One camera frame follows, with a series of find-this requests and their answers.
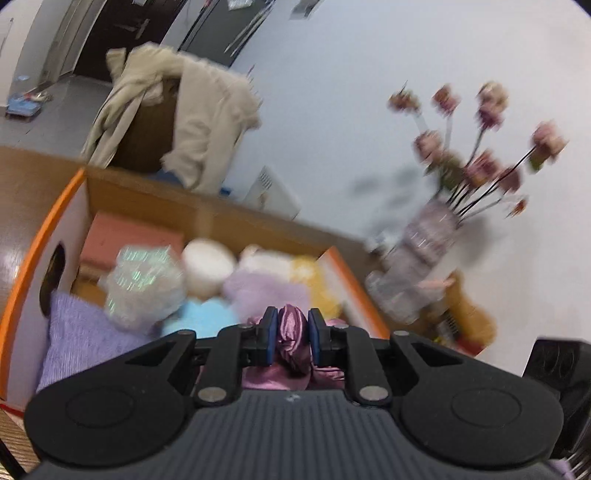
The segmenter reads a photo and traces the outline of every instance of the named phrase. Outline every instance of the door handle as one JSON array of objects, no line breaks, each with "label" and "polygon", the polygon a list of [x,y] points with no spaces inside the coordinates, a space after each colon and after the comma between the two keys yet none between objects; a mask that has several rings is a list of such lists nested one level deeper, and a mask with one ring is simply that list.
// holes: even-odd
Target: door handle
[{"label": "door handle", "polygon": [[113,26],[117,28],[122,28],[123,30],[127,30],[128,32],[135,32],[137,30],[137,27],[130,27],[129,25],[122,25],[120,23],[116,23]]},{"label": "door handle", "polygon": [[139,40],[139,38],[142,36],[142,34],[144,33],[144,30],[146,29],[146,27],[148,26],[148,24],[150,23],[150,19],[146,18],[142,24],[139,26],[139,30],[138,32],[135,34],[135,39]]}]

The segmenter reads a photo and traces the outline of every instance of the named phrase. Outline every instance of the doorframe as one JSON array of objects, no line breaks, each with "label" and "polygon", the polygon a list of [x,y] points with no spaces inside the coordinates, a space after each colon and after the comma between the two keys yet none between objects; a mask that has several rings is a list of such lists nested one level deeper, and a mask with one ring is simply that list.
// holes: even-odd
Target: doorframe
[{"label": "doorframe", "polygon": [[[100,6],[92,25],[90,26],[88,32],[81,32],[80,27],[82,22],[85,20],[87,13],[90,10],[90,7],[93,4],[100,2],[102,5]],[[43,73],[41,75],[41,82],[44,85],[50,85],[59,80],[59,78],[66,73],[69,72],[62,72],[64,69],[64,64],[68,58],[70,53],[70,49],[72,48],[73,43],[79,38],[79,35],[84,34],[85,40],[82,42],[82,46],[86,42],[90,31],[94,27],[96,19],[98,18],[102,8],[105,6],[106,0],[73,0],[66,14],[60,24],[60,28],[57,30],[56,35],[53,39],[51,44],[51,48],[47,53],[47,58],[45,60],[45,64],[43,66]],[[76,61],[74,62],[74,66],[78,62],[78,57],[80,57],[80,52],[76,57]]]}]

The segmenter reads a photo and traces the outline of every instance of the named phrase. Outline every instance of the blue plush toy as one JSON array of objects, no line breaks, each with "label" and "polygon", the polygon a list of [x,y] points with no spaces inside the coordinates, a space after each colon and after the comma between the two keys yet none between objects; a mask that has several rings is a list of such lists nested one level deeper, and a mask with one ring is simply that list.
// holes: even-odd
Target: blue plush toy
[{"label": "blue plush toy", "polygon": [[222,299],[212,298],[204,303],[187,300],[176,314],[163,322],[161,336],[194,330],[197,338],[215,337],[224,327],[238,323],[238,317]]}]

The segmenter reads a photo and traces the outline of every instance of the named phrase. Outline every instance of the artificial flower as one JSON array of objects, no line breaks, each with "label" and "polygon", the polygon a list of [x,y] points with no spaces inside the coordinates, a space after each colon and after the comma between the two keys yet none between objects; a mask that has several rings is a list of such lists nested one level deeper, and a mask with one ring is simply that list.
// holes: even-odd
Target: artificial flower
[{"label": "artificial flower", "polygon": [[534,150],[529,161],[534,171],[538,171],[549,158],[556,161],[558,154],[564,150],[568,141],[558,134],[554,122],[542,122],[531,136]]},{"label": "artificial flower", "polygon": [[414,140],[414,146],[421,161],[437,163],[441,158],[441,135],[436,130],[428,130]]},{"label": "artificial flower", "polygon": [[478,189],[484,184],[496,180],[501,168],[492,150],[486,149],[471,164],[465,167],[465,173],[470,187]]},{"label": "artificial flower", "polygon": [[527,197],[523,197],[519,202],[517,202],[515,206],[512,208],[512,210],[509,212],[507,217],[514,217],[516,215],[519,215],[525,210],[525,207],[527,207]]},{"label": "artificial flower", "polygon": [[480,127],[484,130],[489,128],[498,129],[503,124],[503,109],[493,102],[481,103],[478,109]]},{"label": "artificial flower", "polygon": [[421,102],[418,97],[406,88],[402,88],[396,95],[392,95],[388,104],[397,112],[420,112]]},{"label": "artificial flower", "polygon": [[443,115],[449,116],[459,105],[460,97],[452,95],[452,88],[446,83],[433,95],[433,103]]},{"label": "artificial flower", "polygon": [[450,150],[443,151],[439,160],[440,181],[443,188],[452,192],[466,180],[466,175],[462,168],[463,163],[458,153]]},{"label": "artificial flower", "polygon": [[521,172],[518,168],[508,167],[499,175],[499,188],[505,193],[515,193],[521,187]]},{"label": "artificial flower", "polygon": [[486,82],[478,92],[480,103],[491,103],[505,111],[509,106],[509,94],[499,82]]}]

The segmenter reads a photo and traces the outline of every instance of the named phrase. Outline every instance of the yellow plush toy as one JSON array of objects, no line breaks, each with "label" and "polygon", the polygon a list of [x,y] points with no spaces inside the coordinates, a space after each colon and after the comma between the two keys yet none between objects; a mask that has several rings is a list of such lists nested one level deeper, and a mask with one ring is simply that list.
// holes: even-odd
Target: yellow plush toy
[{"label": "yellow plush toy", "polygon": [[496,338],[496,324],[484,309],[473,305],[462,290],[464,278],[459,270],[449,277],[444,298],[462,335],[469,341],[486,347]]},{"label": "yellow plush toy", "polygon": [[341,308],[324,283],[324,275],[313,257],[300,255],[291,261],[291,278],[294,283],[303,283],[310,292],[310,305],[320,310],[325,319],[335,319]]}]

